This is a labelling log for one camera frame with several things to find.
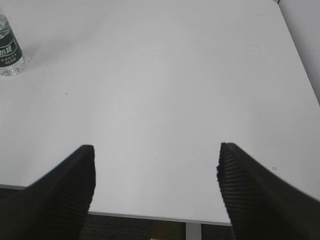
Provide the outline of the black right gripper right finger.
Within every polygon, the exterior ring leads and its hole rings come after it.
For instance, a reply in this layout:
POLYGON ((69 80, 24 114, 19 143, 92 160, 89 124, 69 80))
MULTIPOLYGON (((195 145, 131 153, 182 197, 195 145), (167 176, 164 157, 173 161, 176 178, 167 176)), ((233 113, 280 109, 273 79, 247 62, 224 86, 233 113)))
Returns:
POLYGON ((220 193, 237 240, 318 240, 320 202, 234 143, 220 145, 220 193))

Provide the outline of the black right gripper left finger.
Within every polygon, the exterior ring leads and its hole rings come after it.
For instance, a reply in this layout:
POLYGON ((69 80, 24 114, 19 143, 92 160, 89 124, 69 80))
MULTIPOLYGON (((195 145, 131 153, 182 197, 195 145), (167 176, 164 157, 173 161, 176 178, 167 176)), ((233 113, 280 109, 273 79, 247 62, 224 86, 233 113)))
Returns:
POLYGON ((95 187, 95 150, 82 145, 36 182, 0 201, 0 238, 78 240, 95 187))

